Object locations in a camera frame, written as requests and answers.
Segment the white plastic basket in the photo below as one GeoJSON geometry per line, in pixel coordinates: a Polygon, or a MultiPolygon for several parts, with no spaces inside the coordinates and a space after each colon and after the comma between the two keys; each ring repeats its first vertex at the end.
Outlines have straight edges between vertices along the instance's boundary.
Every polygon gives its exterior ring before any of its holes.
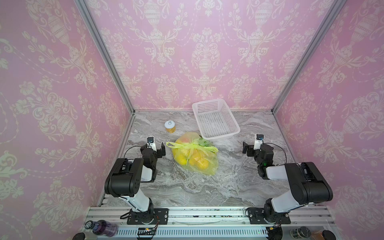
{"type": "Polygon", "coordinates": [[[223,99],[207,100],[192,104],[201,136],[209,141],[230,138],[241,129],[223,99]]]}

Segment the yellow plastic bag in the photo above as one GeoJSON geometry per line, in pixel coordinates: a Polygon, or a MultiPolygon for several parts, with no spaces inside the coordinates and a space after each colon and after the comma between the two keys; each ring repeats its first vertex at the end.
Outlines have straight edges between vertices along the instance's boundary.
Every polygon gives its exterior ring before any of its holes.
{"type": "Polygon", "coordinates": [[[174,160],[184,169],[213,176],[219,168],[218,148],[198,133],[186,132],[175,142],[167,142],[174,160]]]}

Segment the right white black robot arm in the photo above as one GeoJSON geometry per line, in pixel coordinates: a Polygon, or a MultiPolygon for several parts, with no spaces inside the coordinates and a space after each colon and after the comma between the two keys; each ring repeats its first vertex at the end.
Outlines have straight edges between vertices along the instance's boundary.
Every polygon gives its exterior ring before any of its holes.
{"type": "Polygon", "coordinates": [[[263,141],[254,145],[243,142],[243,154],[254,158],[262,179],[285,180],[290,187],[280,196],[267,199],[262,209],[246,209],[251,224],[290,224],[292,210],[333,199],[332,188],[313,162],[274,165],[274,148],[263,141]]]}

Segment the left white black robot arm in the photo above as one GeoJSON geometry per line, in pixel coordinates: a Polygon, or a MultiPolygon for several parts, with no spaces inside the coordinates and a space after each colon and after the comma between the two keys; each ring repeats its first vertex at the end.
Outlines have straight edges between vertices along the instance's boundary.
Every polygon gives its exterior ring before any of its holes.
{"type": "Polygon", "coordinates": [[[166,155],[165,145],[157,149],[154,142],[140,147],[142,157],[118,158],[105,181],[105,193],[124,200],[131,209],[120,216],[128,225],[158,224],[153,201],[140,189],[141,183],[153,183],[157,176],[157,161],[166,155]]]}

